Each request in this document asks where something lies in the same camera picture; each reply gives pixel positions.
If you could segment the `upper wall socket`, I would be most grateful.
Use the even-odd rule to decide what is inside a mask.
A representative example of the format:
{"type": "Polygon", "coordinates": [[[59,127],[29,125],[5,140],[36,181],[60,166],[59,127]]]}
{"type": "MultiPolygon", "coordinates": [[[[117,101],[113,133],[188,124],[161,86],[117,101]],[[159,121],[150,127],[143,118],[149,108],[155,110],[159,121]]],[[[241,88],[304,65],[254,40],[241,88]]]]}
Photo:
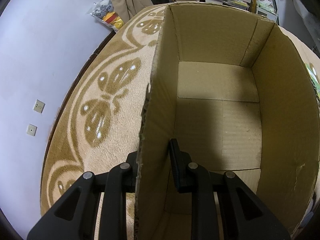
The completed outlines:
{"type": "Polygon", "coordinates": [[[36,111],[37,113],[42,114],[44,107],[45,107],[45,103],[40,101],[40,100],[36,100],[35,105],[33,107],[33,110],[36,111]]]}

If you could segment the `lower wall socket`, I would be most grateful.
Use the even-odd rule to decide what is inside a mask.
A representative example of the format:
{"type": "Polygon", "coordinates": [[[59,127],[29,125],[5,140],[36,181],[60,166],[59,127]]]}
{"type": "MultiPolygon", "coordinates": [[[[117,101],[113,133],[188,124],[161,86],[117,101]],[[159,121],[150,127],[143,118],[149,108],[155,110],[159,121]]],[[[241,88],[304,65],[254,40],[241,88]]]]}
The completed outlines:
{"type": "Polygon", "coordinates": [[[36,135],[37,126],[29,124],[27,127],[27,134],[34,137],[36,135]]]}

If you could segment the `wall socket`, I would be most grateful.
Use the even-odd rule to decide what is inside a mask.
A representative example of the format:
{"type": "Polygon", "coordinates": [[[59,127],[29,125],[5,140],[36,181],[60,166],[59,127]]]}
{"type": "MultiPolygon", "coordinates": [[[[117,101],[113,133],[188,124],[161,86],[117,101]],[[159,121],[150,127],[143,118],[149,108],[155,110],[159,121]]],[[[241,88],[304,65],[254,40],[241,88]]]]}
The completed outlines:
{"type": "Polygon", "coordinates": [[[40,101],[40,100],[36,100],[35,105],[33,107],[33,110],[36,111],[37,113],[42,114],[44,107],[45,107],[45,103],[40,101]]]}
{"type": "Polygon", "coordinates": [[[36,135],[37,126],[29,124],[27,127],[27,134],[34,137],[36,135]]]}

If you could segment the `brown cardboard box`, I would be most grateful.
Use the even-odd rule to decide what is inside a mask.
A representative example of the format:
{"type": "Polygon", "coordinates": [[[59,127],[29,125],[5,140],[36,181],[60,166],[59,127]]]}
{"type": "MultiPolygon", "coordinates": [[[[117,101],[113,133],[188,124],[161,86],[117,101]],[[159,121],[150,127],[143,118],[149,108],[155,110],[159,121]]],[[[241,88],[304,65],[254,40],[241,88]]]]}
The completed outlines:
{"type": "Polygon", "coordinates": [[[319,58],[243,10],[172,3],[133,29],[152,48],[138,154],[136,239],[189,239],[190,196],[173,192],[171,138],[209,171],[233,171],[293,235],[319,174],[319,58]]]}

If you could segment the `plastic bag of toys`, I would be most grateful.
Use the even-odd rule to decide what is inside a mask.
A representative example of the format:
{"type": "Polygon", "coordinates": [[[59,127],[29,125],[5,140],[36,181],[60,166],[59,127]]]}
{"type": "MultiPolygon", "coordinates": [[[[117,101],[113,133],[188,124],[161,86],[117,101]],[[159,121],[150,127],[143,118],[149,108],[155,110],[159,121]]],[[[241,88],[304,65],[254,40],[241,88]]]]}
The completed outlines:
{"type": "Polygon", "coordinates": [[[93,7],[88,10],[87,14],[115,32],[124,25],[124,21],[116,13],[111,0],[100,0],[99,2],[95,2],[93,7]]]}

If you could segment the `beige patterned carpet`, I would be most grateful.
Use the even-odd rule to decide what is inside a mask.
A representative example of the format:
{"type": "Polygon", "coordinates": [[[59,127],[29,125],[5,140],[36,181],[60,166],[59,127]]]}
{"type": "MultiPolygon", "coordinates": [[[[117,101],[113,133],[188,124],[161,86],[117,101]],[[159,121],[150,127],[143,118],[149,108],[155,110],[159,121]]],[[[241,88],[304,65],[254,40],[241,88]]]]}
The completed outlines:
{"type": "Polygon", "coordinates": [[[42,213],[84,172],[108,172],[138,149],[164,11],[164,5],[153,5],[134,16],[105,44],[70,90],[43,165],[42,213]]]}

